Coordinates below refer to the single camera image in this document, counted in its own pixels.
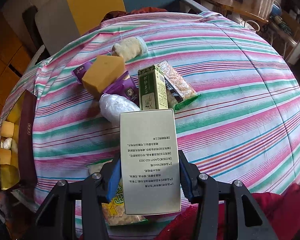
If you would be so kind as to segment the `green topped popcorn bag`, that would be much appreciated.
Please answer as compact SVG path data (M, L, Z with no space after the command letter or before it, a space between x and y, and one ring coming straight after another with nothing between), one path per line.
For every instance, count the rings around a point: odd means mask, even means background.
M147 219L144 216L126 214L122 179L119 181L117 191L111 202L108 204L102 203L102 210L106 223L109 226L130 225L147 222Z

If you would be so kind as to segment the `silver grey box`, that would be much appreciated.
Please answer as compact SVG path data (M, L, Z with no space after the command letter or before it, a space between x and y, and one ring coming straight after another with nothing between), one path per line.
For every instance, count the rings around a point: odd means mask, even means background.
M172 109L121 113L120 155L126 214L162 215L181 210Z

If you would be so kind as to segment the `white plastic ball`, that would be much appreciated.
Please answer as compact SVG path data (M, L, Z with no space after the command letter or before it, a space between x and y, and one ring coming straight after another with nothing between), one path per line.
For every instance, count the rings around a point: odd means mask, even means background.
M124 96L103 94L99 100L101 115L115 126L120 125L120 114L137 112L140 108Z

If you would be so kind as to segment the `green cracker packet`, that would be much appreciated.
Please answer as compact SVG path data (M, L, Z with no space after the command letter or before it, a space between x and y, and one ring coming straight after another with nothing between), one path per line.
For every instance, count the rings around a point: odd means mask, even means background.
M179 111L199 98L199 94L167 61L157 63L156 66L164 75L168 106L171 109Z

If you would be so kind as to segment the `green tea box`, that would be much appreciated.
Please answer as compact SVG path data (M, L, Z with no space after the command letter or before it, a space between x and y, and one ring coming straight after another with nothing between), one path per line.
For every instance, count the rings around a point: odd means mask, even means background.
M138 82L142 111L168 109L165 77L156 64L138 70Z

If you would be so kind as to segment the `purple snack packet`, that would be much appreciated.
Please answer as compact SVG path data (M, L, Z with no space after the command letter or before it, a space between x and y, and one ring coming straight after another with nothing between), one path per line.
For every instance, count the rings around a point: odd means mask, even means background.
M80 85L82 84L83 76L85 75L85 73L91 67L92 64L93 64L92 62L88 61L88 62L82 64L81 66L75 68L72 71L72 75L76 78L77 82Z
M123 96L139 106L139 90L128 71L125 71L117 80L109 85L103 93Z

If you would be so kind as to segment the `yellow sponge block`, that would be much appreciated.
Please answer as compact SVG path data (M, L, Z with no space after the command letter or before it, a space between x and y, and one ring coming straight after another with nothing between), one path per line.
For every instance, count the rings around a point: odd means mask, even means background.
M88 93L99 100L103 91L125 71L125 61L122 57L99 55L83 75L82 83Z
M0 148L0 165L10 165L11 164L11 150Z
M3 121L1 126L0 135L2 137L11 138L14 134L15 124L9 121Z

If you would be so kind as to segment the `white fuzzy sock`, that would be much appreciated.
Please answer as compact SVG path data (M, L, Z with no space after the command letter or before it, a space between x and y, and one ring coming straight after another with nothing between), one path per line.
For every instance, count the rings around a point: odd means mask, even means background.
M129 37L115 43L111 49L112 56L119 56L123 58L125 62L147 54L148 48L145 41L138 37Z

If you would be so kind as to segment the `striped pink green bedsheet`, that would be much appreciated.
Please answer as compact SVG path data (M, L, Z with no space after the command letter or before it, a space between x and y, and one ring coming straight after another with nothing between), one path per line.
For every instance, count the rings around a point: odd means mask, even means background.
M300 86L283 58L216 12L155 12L104 21L9 85L2 119L24 90L37 97L37 205L59 179L84 179L89 165L119 151L119 129L72 71L133 36L148 48L126 64L134 81L138 70L167 61L199 94L175 113L178 146L190 162L218 181L240 179L251 192L282 194L300 184Z

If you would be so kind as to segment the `dark red tin lid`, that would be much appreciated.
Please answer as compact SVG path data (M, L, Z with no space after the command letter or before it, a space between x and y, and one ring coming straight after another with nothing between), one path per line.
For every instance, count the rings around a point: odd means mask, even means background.
M37 97L28 90L25 90L22 96L18 139L20 184L24 187L34 187L37 184L37 174L33 156L32 132Z

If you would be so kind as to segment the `gold metal tin tray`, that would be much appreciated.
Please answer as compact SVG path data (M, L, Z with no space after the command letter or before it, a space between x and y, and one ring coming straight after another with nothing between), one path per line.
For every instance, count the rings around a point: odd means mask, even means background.
M25 92L19 96L0 130L0 184L2 190L8 190L20 180L18 166L18 141L21 111Z

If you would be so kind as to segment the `orange wooden wardrobe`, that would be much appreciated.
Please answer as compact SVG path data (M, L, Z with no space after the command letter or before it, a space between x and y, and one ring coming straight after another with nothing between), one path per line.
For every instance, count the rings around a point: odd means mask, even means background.
M0 115L6 99L31 61L31 53L0 12Z

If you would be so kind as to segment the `dark red cloth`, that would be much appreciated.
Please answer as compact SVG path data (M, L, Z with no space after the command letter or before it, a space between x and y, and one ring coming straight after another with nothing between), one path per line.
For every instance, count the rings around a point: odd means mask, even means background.
M132 10L130 12L111 11L104 16L101 23L104 21L107 21L107 20L111 20L114 18L126 16L126 15L145 14L145 13L152 13L152 12L167 12L167 10L162 9L162 8L156 8L156 7L144 7L144 8L138 9L138 10Z

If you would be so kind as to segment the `wooden side desk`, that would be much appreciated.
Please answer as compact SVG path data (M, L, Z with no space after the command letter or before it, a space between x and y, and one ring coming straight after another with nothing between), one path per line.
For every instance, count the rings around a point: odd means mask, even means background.
M252 7L245 5L236 0L194 0L200 1L201 3L210 3L217 7L222 15L226 16L229 12L235 12L251 20L255 20L261 23L268 23L267 16L261 16L253 11Z

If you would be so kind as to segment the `grey yellow blue headboard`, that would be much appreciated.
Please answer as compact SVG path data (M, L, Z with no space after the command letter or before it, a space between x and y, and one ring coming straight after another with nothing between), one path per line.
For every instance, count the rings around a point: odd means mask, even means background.
M131 12L145 7L173 10L177 0L49 0L35 22L47 51L53 55L96 28L111 11Z

